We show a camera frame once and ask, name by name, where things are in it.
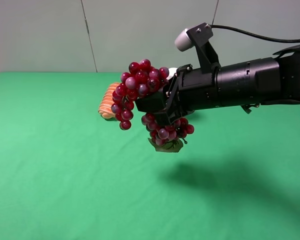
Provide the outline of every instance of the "green tablecloth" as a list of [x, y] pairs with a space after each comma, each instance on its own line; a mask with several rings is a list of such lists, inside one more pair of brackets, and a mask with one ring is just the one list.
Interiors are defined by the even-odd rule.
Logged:
[[118, 73], [0, 73], [0, 240], [300, 240], [300, 106], [202, 110], [179, 153], [98, 107]]

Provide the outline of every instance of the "white wall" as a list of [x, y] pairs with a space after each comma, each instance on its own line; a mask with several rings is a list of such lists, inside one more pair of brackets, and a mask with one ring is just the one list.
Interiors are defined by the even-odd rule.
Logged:
[[[195, 50], [179, 52], [174, 40], [186, 27], [211, 23], [216, 3], [83, 0], [88, 35], [81, 0], [0, 0], [0, 72], [122, 72], [142, 58], [158, 67], [198, 66]], [[220, 0], [214, 23], [300, 38], [300, 0]], [[211, 42], [222, 65], [289, 46], [223, 29], [214, 30]]]

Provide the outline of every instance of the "bread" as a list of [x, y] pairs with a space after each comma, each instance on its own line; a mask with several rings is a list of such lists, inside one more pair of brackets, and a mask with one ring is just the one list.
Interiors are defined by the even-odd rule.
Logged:
[[98, 113], [104, 119], [111, 119], [114, 118], [116, 115], [111, 111], [111, 106], [114, 104], [112, 100], [112, 93], [116, 90], [116, 87], [119, 85], [119, 82], [112, 83], [108, 89], [106, 90], [103, 99], [100, 103]]

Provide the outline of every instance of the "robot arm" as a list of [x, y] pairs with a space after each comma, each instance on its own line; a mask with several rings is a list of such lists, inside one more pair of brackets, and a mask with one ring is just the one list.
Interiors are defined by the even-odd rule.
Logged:
[[300, 104], [300, 45], [276, 52], [276, 58], [220, 66], [212, 36], [207, 23], [184, 30], [175, 44], [181, 51], [195, 46], [200, 68], [179, 67], [169, 84], [138, 99], [137, 109], [165, 126], [195, 110], [241, 106], [249, 114], [260, 105]]

